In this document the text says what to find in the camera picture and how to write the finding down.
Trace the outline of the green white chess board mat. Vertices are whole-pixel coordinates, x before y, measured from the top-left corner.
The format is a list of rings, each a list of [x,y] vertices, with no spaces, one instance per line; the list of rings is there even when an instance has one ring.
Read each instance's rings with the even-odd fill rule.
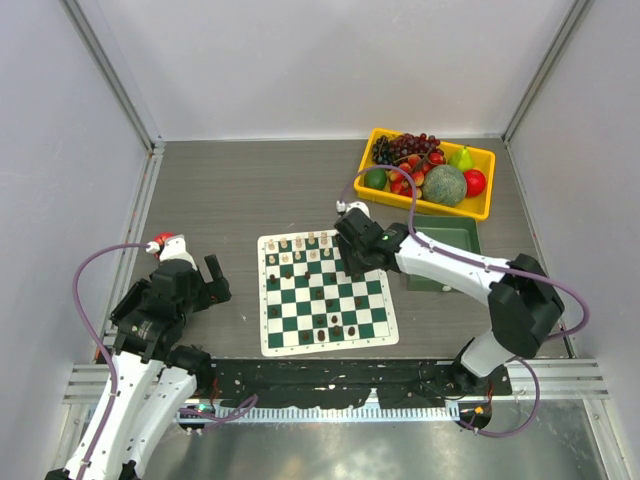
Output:
[[[399,342],[387,274],[347,275],[335,230],[261,236],[257,265],[264,356]]]

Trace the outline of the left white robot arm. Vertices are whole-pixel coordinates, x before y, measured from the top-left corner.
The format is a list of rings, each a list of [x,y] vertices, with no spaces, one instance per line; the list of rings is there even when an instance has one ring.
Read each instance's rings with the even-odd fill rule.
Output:
[[[210,354],[178,343],[193,314],[231,298],[217,256],[204,261],[209,281],[184,258],[162,260],[116,305],[103,393],[74,454],[47,478],[141,478],[182,404],[212,390]]]

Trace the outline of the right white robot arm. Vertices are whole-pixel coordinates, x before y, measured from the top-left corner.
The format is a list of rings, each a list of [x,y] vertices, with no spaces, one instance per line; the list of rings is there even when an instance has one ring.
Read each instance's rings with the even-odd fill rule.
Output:
[[[465,394],[483,388],[513,357],[532,359],[565,307],[533,257],[482,257],[410,230],[402,223],[382,228],[362,202],[337,203],[334,224],[345,272],[374,270],[431,279],[461,292],[489,310],[490,329],[472,338],[452,365],[454,386]]]

